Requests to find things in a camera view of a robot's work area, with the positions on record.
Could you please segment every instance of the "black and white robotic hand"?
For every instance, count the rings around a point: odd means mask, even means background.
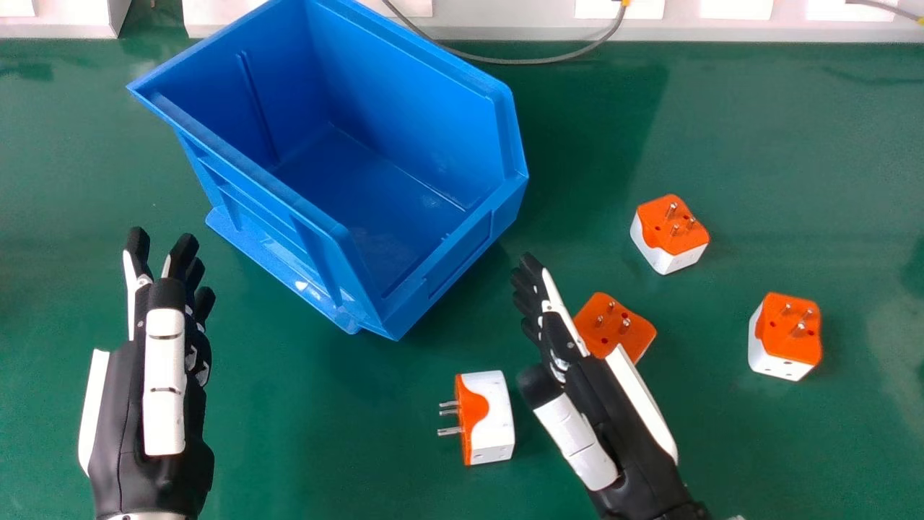
[[[600,518],[708,520],[677,472],[677,447],[622,346],[590,353],[534,256],[511,279],[524,333],[541,354],[517,385],[583,482]]]
[[[202,439],[212,347],[205,319],[215,296],[196,288],[205,266],[185,234],[148,268],[141,228],[122,252],[128,340],[93,351],[78,455],[90,478],[97,520],[192,520],[212,488],[214,455]]]

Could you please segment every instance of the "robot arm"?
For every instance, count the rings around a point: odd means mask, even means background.
[[[517,379],[601,518],[708,520],[677,472],[674,437],[622,346],[605,358],[580,338],[552,276],[524,254],[511,279],[542,363]]]
[[[150,238],[141,228],[128,235],[128,339],[112,353],[93,351],[80,422],[78,458],[97,519],[194,519],[212,487],[202,429],[215,297],[196,291],[205,273],[198,249],[192,235],[180,237],[154,279]]]

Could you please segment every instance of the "storage bin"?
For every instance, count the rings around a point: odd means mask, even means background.
[[[526,188],[506,85],[350,0],[271,0],[128,88],[206,223],[349,333],[400,339]]]

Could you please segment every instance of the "white panel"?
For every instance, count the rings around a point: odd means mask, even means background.
[[[773,0],[699,0],[699,17],[704,19],[769,20]]]
[[[393,17],[391,11],[379,0],[359,0],[364,6],[374,10],[382,16]],[[392,0],[392,4],[408,18],[431,18],[433,16],[432,0]]]
[[[0,17],[34,17],[32,0],[0,0]]]
[[[898,0],[880,0],[897,6]],[[849,5],[845,0],[808,0],[806,19],[815,21],[892,21],[895,15],[870,6]]]
[[[614,19],[619,2],[613,0],[575,0],[576,19]],[[663,19],[664,0],[635,0],[626,11],[626,19]]]

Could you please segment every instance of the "wire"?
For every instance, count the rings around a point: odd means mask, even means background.
[[[846,2],[848,4],[857,4],[860,6],[876,7],[877,9],[882,9],[883,11],[889,11],[890,13],[895,13],[896,15],[903,17],[903,18],[913,19],[917,23],[924,25],[924,17],[920,17],[912,13],[911,11],[905,11],[904,9],[900,7],[890,6],[882,2],[877,2],[876,0],[846,0]]]
[[[589,53],[590,51],[596,49],[597,47],[603,45],[604,42],[609,40],[610,37],[613,36],[616,33],[616,31],[619,29],[619,26],[623,24],[623,18],[626,17],[626,2],[624,1],[620,4],[619,12],[616,13],[616,18],[613,20],[613,25],[610,26],[610,29],[603,36],[601,36],[600,39],[595,40],[594,42],[591,42],[590,44],[579,48],[577,51],[572,51],[570,53],[565,53],[559,56],[523,58],[523,59],[507,59],[507,58],[501,58],[501,57],[478,56],[478,55],[473,55],[473,54],[469,54],[464,51],[454,49],[452,47],[447,47],[443,45],[442,43],[439,43],[436,40],[433,40],[433,38],[431,38],[426,32],[422,31],[420,27],[415,25],[414,22],[410,21],[410,19],[404,16],[404,14],[401,11],[399,11],[397,7],[395,7],[395,4],[392,4],[391,0],[382,0],[382,3],[385,4],[386,7],[391,9],[391,11],[395,13],[395,16],[397,16],[398,19],[400,19],[401,21],[405,23],[405,25],[407,25],[408,29],[415,32],[419,37],[423,38],[424,40],[427,40],[428,42],[435,44],[436,46],[442,48],[443,50],[451,54],[454,54],[456,56],[459,56],[461,58],[465,58],[471,61],[478,61],[481,63],[491,63],[494,65],[548,65],[550,63],[559,63],[559,62],[566,61],[569,59],[574,59],[578,56],[583,56]]]

